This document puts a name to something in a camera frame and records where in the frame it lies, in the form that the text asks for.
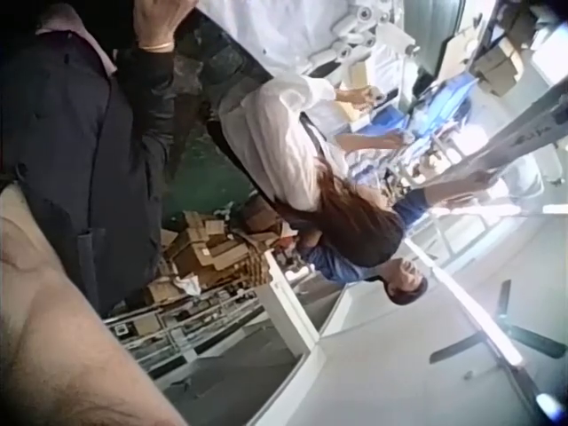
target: blue shirt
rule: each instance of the blue shirt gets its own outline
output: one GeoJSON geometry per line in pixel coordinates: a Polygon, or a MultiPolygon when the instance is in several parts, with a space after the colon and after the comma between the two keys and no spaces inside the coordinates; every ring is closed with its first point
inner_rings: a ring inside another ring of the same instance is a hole
{"type": "MultiPolygon", "coordinates": [[[[405,229],[409,229],[420,219],[430,206],[426,202],[423,189],[410,191],[402,200],[398,201],[392,209],[398,213],[405,229]]],[[[300,249],[302,259],[313,264],[321,274],[330,281],[347,284],[353,281],[369,278],[374,268],[365,268],[352,264],[341,256],[334,248],[319,244],[314,248],[300,249]]]]}

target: person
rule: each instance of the person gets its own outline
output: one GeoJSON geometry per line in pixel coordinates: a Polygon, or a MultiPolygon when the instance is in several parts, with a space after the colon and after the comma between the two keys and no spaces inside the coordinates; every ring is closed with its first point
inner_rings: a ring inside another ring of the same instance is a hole
{"type": "Polygon", "coordinates": [[[403,224],[382,200],[347,178],[345,155],[365,148],[401,147],[402,137],[343,135],[326,141],[304,111],[321,100],[365,109],[374,90],[335,89],[325,79],[283,75],[245,96],[229,94],[219,121],[207,128],[214,142],[241,168],[258,191],[295,227],[316,226],[351,262],[375,266],[389,259],[403,224]]]}
{"type": "Polygon", "coordinates": [[[101,314],[154,279],[160,254],[173,26],[196,0],[151,3],[137,0],[138,47],[117,59],[116,72],[61,4],[1,71],[4,184],[17,183],[67,275],[101,314]]]}
{"type": "MultiPolygon", "coordinates": [[[[470,176],[425,186],[410,191],[392,209],[409,229],[426,211],[442,202],[464,202],[472,194],[489,189],[494,176],[483,171],[470,176]]],[[[398,305],[411,304],[426,293],[428,280],[416,265],[404,258],[390,259],[374,268],[356,266],[322,240],[322,232],[306,229],[300,232],[296,249],[302,259],[313,264],[328,280],[340,285],[356,281],[382,281],[389,299],[398,305]]]]}
{"type": "Polygon", "coordinates": [[[185,424],[95,309],[154,275],[174,31],[195,4],[135,0],[138,46],[116,76],[61,5],[3,64],[3,420],[185,424]]]}

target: dark jacket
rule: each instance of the dark jacket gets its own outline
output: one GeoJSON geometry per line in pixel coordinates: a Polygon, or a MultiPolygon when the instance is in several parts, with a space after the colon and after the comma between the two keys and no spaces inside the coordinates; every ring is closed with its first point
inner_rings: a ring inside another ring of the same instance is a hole
{"type": "Polygon", "coordinates": [[[173,136],[173,54],[118,66],[108,78],[88,43],[58,32],[2,68],[2,172],[99,312],[155,275],[173,136]]]}

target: ceiling fan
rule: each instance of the ceiling fan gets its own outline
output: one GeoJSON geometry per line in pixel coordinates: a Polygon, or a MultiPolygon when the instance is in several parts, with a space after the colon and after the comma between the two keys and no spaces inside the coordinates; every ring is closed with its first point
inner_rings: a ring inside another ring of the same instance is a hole
{"type": "MultiPolygon", "coordinates": [[[[497,325],[505,332],[505,334],[516,340],[529,348],[534,349],[544,355],[551,357],[553,359],[562,358],[568,347],[560,342],[549,339],[544,335],[539,335],[533,331],[527,330],[526,328],[514,326],[509,323],[507,318],[507,310],[509,308],[509,296],[511,291],[511,280],[506,280],[501,284],[501,292],[499,295],[499,303],[497,305],[497,312],[493,317],[497,325]]],[[[475,346],[478,343],[482,343],[487,339],[487,335],[484,331],[478,331],[474,335],[467,337],[458,343],[454,343],[447,346],[444,349],[436,351],[430,355],[430,363],[436,364],[445,359],[449,359],[455,355],[458,355],[467,349],[475,346]]]]}

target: long brown hair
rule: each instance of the long brown hair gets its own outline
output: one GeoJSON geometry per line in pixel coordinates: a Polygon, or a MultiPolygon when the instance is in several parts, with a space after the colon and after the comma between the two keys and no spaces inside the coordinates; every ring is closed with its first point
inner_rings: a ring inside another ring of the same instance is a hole
{"type": "Polygon", "coordinates": [[[363,198],[354,184],[340,179],[325,160],[318,175],[319,204],[315,211],[292,214],[320,229],[328,245],[358,266],[389,260],[404,236],[400,217],[363,198]]]}

